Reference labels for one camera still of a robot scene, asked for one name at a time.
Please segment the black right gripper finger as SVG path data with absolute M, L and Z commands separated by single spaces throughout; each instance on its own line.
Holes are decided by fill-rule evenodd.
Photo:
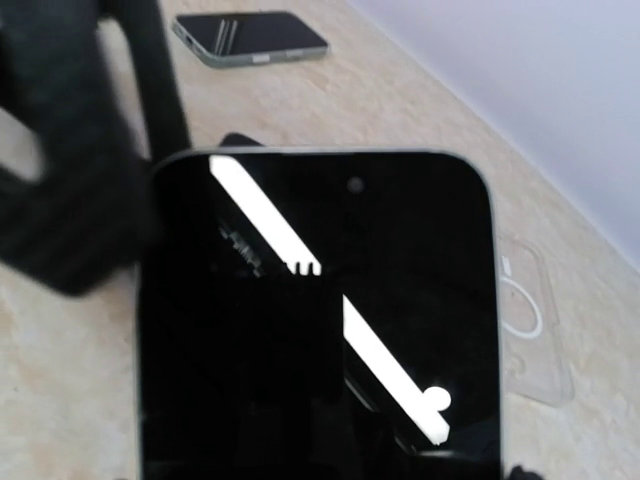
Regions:
M 507 480 L 544 480 L 544 477 L 533 470 L 516 465 L 510 470 Z

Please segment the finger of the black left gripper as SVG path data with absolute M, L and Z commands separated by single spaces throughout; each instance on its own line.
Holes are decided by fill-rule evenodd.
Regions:
M 1 105 L 36 136 L 40 178 L 1 173 L 1 260 L 79 296 L 154 242 L 159 219 L 97 35 L 123 31 L 156 160 L 190 145 L 155 1 L 5 1 Z

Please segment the small silver-edged phone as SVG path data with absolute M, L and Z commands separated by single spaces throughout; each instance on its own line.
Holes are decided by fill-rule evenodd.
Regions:
M 154 167 L 143 479 L 501 479 L 496 239 L 471 163 L 221 147 Z

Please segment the clear magsafe phone case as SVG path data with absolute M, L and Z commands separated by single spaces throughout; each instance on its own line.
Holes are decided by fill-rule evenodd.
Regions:
M 544 259 L 533 246 L 501 234 L 497 261 L 505 388 L 561 407 L 574 388 Z

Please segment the silver-edged phone black screen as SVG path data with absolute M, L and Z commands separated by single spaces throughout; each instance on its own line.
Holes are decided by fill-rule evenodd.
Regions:
M 216 69 L 310 60 L 329 52 L 329 43 L 288 11 L 181 14 L 172 31 Z

